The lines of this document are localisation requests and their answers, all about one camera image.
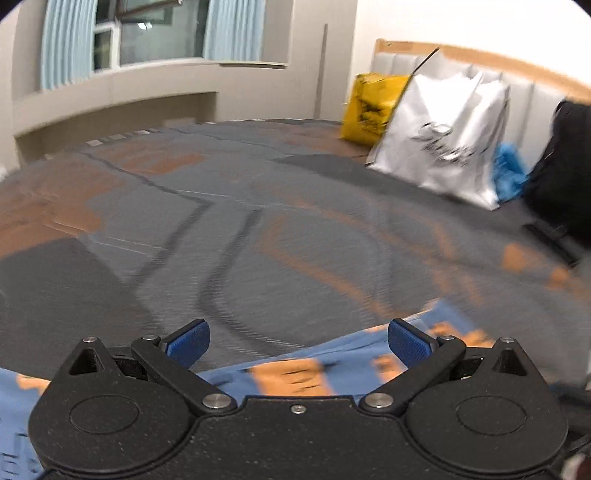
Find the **pivot bolt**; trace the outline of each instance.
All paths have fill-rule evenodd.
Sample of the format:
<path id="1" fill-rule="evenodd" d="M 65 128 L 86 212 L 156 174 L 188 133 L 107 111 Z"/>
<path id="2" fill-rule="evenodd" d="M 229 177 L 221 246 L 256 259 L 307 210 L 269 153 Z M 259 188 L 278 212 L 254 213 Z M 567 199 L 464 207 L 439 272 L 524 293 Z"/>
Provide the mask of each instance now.
<path id="1" fill-rule="evenodd" d="M 232 404 L 232 397 L 225 393 L 211 393 L 203 399 L 203 405 L 212 410 L 227 408 Z"/>
<path id="2" fill-rule="evenodd" d="M 370 393 L 365 397 L 365 404 L 372 408 L 387 408 L 394 403 L 394 399 L 387 393 Z"/>

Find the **metal screw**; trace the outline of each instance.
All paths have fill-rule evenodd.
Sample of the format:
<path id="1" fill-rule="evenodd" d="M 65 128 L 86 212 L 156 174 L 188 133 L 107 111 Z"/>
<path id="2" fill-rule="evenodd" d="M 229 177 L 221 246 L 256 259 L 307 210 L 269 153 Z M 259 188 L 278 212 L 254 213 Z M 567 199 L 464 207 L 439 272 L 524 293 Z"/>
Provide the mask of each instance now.
<path id="1" fill-rule="evenodd" d="M 394 403 L 394 399 L 387 393 L 370 393 L 365 397 L 365 404 L 372 408 L 386 408 Z"/>
<path id="2" fill-rule="evenodd" d="M 295 413 L 296 415 L 304 413 L 305 411 L 306 411 L 306 407 L 303 405 L 292 405 L 291 406 L 291 412 Z"/>
<path id="3" fill-rule="evenodd" d="M 229 407 L 232 404 L 232 397 L 225 393 L 211 393 L 203 399 L 203 405 L 213 410 Z"/>

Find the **black bag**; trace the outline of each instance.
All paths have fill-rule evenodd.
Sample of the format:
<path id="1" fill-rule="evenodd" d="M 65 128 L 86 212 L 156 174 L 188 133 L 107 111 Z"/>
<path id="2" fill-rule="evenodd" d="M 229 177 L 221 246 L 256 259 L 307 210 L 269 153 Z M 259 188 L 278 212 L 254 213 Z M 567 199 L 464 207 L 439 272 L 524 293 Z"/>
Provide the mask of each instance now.
<path id="1" fill-rule="evenodd" d="M 591 106 L 566 100 L 558 105 L 552 138 L 524 199 L 550 225 L 591 244 Z"/>

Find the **light blue curtain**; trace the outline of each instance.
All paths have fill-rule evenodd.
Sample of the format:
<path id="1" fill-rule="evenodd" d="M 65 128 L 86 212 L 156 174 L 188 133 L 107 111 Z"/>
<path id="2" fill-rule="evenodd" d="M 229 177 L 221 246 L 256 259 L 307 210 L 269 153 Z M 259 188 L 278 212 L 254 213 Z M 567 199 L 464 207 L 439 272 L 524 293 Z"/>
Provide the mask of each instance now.
<path id="1" fill-rule="evenodd" d="M 97 1 L 48 0 L 41 40 L 43 89 L 90 77 Z"/>
<path id="2" fill-rule="evenodd" d="M 264 24 L 265 0 L 210 0 L 203 58 L 260 61 Z"/>

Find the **white shopping bag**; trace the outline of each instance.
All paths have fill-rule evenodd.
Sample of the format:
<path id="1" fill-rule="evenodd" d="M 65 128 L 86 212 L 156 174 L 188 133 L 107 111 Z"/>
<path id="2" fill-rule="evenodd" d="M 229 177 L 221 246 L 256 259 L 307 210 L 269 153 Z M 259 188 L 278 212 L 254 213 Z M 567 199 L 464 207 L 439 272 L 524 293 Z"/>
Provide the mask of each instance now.
<path id="1" fill-rule="evenodd" d="M 482 74 L 440 78 L 432 68 L 429 75 L 421 70 L 370 153 L 369 168 L 497 208 L 492 167 L 508 113 L 508 86 L 498 80 L 482 83 Z"/>

